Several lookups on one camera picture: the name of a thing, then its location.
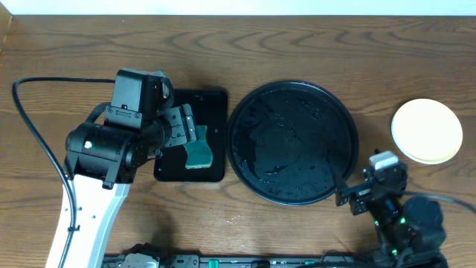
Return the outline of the green yellow sponge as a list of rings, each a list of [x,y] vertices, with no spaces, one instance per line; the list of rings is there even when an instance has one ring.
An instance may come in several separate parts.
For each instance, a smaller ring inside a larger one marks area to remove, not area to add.
[[[206,125],[197,125],[197,139],[184,145],[187,153],[186,169],[203,169],[212,165],[213,153],[206,139],[207,130]]]

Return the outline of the yellow plate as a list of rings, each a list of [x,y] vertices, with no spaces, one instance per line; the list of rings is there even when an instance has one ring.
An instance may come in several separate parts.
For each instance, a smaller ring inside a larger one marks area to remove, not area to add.
[[[463,128],[455,113],[428,98],[402,104],[392,118],[390,131],[404,155],[426,165],[447,162],[463,143]]]

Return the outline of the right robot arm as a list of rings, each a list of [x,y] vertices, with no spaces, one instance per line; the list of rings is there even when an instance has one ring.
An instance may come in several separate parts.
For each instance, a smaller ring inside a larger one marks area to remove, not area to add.
[[[446,239],[440,205],[414,194],[405,203],[408,166],[390,151],[376,153],[364,169],[365,182],[349,187],[331,168],[335,204],[353,215],[370,213],[380,248],[357,257],[358,267],[447,267],[440,251]]]

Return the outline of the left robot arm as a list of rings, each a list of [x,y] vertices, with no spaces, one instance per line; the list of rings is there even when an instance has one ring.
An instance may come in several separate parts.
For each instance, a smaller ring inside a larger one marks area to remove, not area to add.
[[[63,210],[47,267],[101,266],[137,169],[162,149],[198,137],[190,106],[173,102],[173,86],[162,72],[122,68],[103,124],[90,118],[70,132]]]

